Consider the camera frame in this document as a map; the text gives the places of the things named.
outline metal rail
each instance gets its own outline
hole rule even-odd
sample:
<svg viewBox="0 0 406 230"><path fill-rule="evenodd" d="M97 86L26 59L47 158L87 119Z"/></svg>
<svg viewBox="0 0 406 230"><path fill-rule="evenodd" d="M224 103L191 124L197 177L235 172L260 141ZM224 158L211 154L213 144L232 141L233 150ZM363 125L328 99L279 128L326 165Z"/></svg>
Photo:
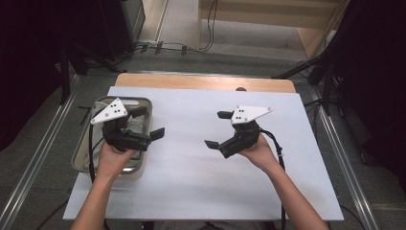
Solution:
<svg viewBox="0 0 406 230"><path fill-rule="evenodd" d="M317 86L310 86L310 91L314 100L322 98L320 95L320 91L316 87ZM320 110L320 117L326 129L328 139L332 145L335 156L337 157L341 172L343 173L347 185L349 186L352 199L354 201L355 207L358 210L361 221L365 226L365 229L378 230L379 227L373 216L370 203L367 201L367 198L364 195L364 192L358 182L355 172L352 169L351 163L335 129L334 123L332 122L331 118L326 115L323 109Z"/></svg>
<svg viewBox="0 0 406 230"><path fill-rule="evenodd" d="M79 76L75 75L71 83L72 92L70 96L68 97L64 105L59 106L59 109L57 110L56 115L49 125L44 137L39 143L39 146L36 149L31 162L29 163L19 182L11 192L5 209L0 216L0 229L8 230L11 228L11 225L13 224L18 211L20 210L25 198L27 197L27 194L34 183L34 180L38 175L43 162L45 161L45 158L48 154L49 149L51 148L52 143L56 138L59 128L65 120L66 114L68 113L72 105L72 101L76 96L79 85Z"/></svg>

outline white bracket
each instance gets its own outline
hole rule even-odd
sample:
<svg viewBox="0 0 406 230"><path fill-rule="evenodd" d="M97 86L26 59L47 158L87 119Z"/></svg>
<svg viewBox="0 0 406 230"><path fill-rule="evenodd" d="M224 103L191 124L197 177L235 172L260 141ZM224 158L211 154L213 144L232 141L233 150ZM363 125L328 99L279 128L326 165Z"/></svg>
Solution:
<svg viewBox="0 0 406 230"><path fill-rule="evenodd" d="M245 124L256 120L265 114L272 112L271 107L237 106L234 110L231 124Z"/></svg>
<svg viewBox="0 0 406 230"><path fill-rule="evenodd" d="M102 112L100 112L90 123L92 125L102 122L107 122L117 118L125 117L127 111L122 103L122 100L117 98L111 104L109 104Z"/></svg>

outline tripod leg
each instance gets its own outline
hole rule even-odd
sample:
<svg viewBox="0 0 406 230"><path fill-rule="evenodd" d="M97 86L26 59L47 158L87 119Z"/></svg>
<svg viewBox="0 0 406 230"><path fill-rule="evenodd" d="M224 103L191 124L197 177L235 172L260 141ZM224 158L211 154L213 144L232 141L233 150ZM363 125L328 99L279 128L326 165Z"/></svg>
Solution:
<svg viewBox="0 0 406 230"><path fill-rule="evenodd" d="M68 59L74 67L75 71L80 75L87 75L89 67L83 58L83 55L73 47L72 44L67 46Z"/></svg>
<svg viewBox="0 0 406 230"><path fill-rule="evenodd" d="M78 44L74 44L75 48L77 48L81 53L83 53L84 55L92 58L93 60L95 60L98 64L106 67L107 69L116 72L116 73L122 73L122 71L120 71L116 66L113 66L112 64L110 64L109 62L107 62L105 59L97 56L96 54L94 54L93 52L89 51L88 49L84 48L83 46L80 46Z"/></svg>

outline white tabletop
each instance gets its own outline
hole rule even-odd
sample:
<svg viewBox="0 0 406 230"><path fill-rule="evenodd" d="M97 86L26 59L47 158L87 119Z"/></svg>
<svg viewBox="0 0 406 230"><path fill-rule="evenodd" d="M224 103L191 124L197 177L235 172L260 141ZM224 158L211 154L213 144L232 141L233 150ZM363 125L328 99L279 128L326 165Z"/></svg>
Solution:
<svg viewBox="0 0 406 230"><path fill-rule="evenodd" d="M298 94L111 87L109 95L150 99L151 130L164 127L166 135L149 146L139 179L115 182L108 219L280 219L281 203L266 174L241 155L224 159L204 143L233 136L230 121L216 113L237 105L272 107L257 122L276 136L287 173L322 219L343 219ZM90 186L80 173L64 219L76 217Z"/></svg>

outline black stand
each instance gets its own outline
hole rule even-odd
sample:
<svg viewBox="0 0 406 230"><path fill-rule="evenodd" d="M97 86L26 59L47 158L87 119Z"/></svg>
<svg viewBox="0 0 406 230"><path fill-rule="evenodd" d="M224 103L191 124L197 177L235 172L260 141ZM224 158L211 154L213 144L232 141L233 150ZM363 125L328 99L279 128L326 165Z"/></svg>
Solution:
<svg viewBox="0 0 406 230"><path fill-rule="evenodd" d="M84 48L78 44L66 44L62 42L59 45L59 58L60 58L60 74L62 76L62 97L60 104L64 104L66 99L71 93L70 81L69 81L69 61L74 67L75 71L81 75L87 75L89 67L83 56L92 58L98 64L104 66L114 73L124 73L126 71L120 71L116 66L113 66L102 57L94 54L90 50Z"/></svg>

